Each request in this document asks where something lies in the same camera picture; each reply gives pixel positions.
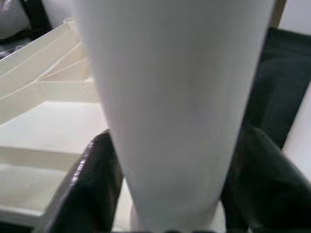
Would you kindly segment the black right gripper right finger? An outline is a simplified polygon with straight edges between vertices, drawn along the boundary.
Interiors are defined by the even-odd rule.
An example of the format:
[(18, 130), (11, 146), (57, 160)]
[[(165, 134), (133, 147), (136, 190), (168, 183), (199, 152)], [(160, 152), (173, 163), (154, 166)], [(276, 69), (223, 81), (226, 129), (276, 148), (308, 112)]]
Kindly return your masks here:
[(311, 183), (258, 128), (241, 129), (221, 201), (229, 233), (311, 231)]

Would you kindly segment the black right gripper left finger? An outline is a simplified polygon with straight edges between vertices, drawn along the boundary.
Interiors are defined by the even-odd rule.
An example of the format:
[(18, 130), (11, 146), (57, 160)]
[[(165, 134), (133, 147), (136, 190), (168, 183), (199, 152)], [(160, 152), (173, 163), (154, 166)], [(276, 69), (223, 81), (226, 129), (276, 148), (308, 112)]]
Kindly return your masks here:
[(123, 173), (110, 131), (87, 145), (46, 208), (35, 233), (109, 233)]

